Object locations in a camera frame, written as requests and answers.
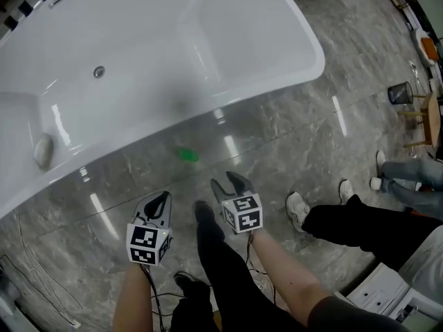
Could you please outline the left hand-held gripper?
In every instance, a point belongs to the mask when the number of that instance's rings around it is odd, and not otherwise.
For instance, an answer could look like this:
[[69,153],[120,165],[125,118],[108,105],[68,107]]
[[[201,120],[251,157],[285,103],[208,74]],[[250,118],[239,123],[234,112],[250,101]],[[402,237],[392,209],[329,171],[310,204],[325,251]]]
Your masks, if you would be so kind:
[[171,194],[151,194],[141,199],[127,224],[126,249],[133,263],[157,266],[172,241]]

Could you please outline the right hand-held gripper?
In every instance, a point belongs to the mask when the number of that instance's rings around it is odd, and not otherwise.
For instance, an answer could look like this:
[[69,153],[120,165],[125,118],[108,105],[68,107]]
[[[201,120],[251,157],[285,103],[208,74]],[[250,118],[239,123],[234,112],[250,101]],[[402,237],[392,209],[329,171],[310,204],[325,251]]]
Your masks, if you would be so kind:
[[215,179],[210,186],[217,202],[221,205],[221,215],[235,234],[250,232],[263,227],[263,208],[259,194],[252,182],[242,175],[227,171],[228,180],[234,188],[228,193]]

